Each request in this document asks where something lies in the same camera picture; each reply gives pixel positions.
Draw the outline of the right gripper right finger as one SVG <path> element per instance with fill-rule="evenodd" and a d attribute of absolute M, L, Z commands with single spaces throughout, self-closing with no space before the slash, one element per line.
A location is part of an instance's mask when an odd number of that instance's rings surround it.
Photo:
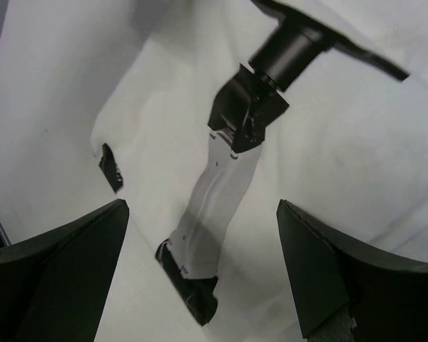
<path fill-rule="evenodd" d="M 286 200 L 277 223 L 306 341 L 428 341 L 428 263 L 361 242 Z"/>

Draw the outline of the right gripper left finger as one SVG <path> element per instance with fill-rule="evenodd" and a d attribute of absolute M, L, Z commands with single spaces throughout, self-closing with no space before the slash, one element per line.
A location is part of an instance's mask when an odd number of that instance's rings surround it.
<path fill-rule="evenodd" d="M 128 219 L 117 199 L 0 248 L 0 341 L 94 341 Z"/>

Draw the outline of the white t shirt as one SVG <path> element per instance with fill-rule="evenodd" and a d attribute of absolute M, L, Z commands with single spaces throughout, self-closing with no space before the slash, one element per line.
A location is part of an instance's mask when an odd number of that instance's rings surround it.
<path fill-rule="evenodd" d="M 97 341 L 300 341 L 276 210 L 290 201 L 428 262 L 428 1 L 292 5 L 409 71 L 337 51 L 285 93 L 200 327 L 154 259 L 208 158 L 215 94 L 275 27 L 249 1 L 10 1 L 0 38 L 0 220 L 20 242 L 116 199 L 131 218 Z"/>

